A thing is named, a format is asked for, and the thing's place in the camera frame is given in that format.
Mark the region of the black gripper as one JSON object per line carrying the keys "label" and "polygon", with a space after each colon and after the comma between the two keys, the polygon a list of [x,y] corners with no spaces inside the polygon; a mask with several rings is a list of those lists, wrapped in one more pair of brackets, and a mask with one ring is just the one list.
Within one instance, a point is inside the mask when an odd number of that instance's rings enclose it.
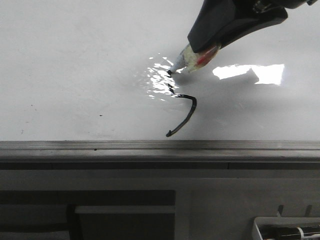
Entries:
{"label": "black gripper", "polygon": [[[296,9],[303,4],[311,6],[317,1],[205,0],[187,39],[195,53],[206,50],[215,42],[224,48],[255,31],[281,24],[288,18],[285,9]],[[236,15],[236,6],[253,14],[240,11]]]}

